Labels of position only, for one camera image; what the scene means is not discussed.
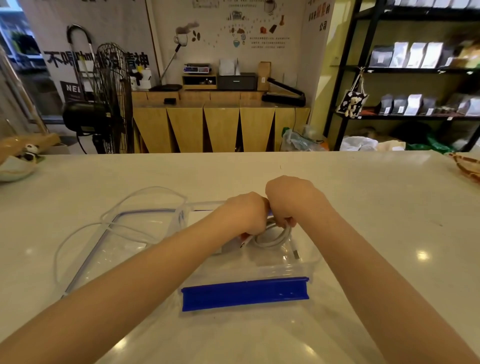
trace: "panda figurine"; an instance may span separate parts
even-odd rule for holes
[[[37,162],[38,160],[38,146],[33,144],[27,144],[24,148],[24,153],[22,158],[25,159],[27,162]]]

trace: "black storage box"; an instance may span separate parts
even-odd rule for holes
[[[217,90],[256,91],[257,74],[240,73],[240,76],[218,76]]]

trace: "hand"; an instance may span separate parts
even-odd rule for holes
[[[265,231],[270,206],[265,197],[255,192],[229,198],[219,209],[222,214],[234,217],[239,235],[258,235]]]
[[[324,194],[315,188],[312,182],[297,177],[282,176],[267,183],[265,193],[278,226],[286,224],[294,227],[302,208],[314,203]]]

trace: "person's left hand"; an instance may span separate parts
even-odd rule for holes
[[[250,192],[229,198],[220,210],[234,218],[241,237],[246,238],[265,231],[270,205],[265,197]]]

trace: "coffee cup illustration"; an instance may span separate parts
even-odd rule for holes
[[[273,12],[275,9],[276,9],[275,0],[265,0],[265,12],[268,13],[268,15],[273,15]]]

